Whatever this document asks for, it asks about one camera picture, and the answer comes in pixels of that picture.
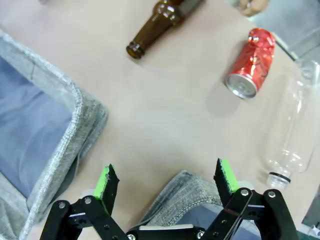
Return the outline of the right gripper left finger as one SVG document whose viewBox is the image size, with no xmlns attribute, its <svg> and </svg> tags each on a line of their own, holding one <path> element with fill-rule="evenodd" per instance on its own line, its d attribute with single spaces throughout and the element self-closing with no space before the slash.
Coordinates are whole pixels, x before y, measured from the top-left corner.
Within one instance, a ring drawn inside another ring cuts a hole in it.
<svg viewBox="0 0 320 240">
<path fill-rule="evenodd" d="M 71 204 L 55 201 L 47 216 L 41 240 L 77 240 L 84 228 L 93 228 L 102 240 L 126 240 L 112 218 L 119 179 L 112 164 L 105 166 L 92 195 Z"/>
</svg>

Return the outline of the person's left hand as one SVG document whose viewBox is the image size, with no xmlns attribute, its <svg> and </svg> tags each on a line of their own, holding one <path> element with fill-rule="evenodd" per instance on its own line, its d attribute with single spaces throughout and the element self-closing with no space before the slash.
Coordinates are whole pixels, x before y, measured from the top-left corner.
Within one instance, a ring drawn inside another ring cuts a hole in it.
<svg viewBox="0 0 320 240">
<path fill-rule="evenodd" d="M 270 0 L 239 0 L 237 9 L 246 17 L 252 17 L 263 12 L 269 5 Z"/>
</svg>

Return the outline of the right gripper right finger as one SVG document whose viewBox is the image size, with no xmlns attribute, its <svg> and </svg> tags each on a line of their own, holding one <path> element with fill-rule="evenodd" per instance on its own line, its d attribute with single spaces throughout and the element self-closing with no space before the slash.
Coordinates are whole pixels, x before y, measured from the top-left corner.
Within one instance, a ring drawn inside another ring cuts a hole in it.
<svg viewBox="0 0 320 240">
<path fill-rule="evenodd" d="M 218 159 L 214 180 L 223 209 L 205 231 L 205 240 L 230 240 L 241 223 L 253 221 L 263 240 L 297 240 L 293 218 L 282 193 L 268 189 L 263 194 L 238 181 L 226 159 Z"/>
</svg>

